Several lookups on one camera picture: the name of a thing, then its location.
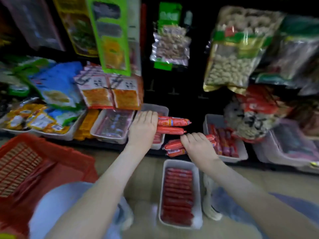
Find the red plastic basket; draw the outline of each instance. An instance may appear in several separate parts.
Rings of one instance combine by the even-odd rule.
[[[28,236],[39,200],[60,185],[98,179],[94,158],[27,133],[0,148],[0,231]]]

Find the shoe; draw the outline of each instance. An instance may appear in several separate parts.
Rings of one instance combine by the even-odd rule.
[[[131,227],[134,221],[134,214],[130,205],[126,202],[126,199],[122,196],[119,206],[123,211],[123,221],[121,222],[120,229],[125,231]]]
[[[203,176],[203,183],[206,189],[206,193],[203,199],[203,212],[208,218],[214,221],[220,221],[223,215],[217,212],[211,205],[212,193],[215,189],[218,188],[218,185],[205,173]]]

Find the floor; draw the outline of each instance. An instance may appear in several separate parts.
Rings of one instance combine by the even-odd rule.
[[[0,139],[0,146],[7,139]],[[78,149],[96,159],[96,170],[101,175],[116,159],[118,153],[96,149]],[[161,180],[164,159],[145,157],[129,180],[124,196],[134,212],[134,223],[123,233],[126,238],[154,239],[259,239],[259,232],[252,226],[223,217],[221,221],[211,221],[203,215],[200,230],[181,230],[162,225],[158,220]],[[235,168],[242,176],[268,192],[301,197],[319,204],[319,176],[300,175],[246,168]]]

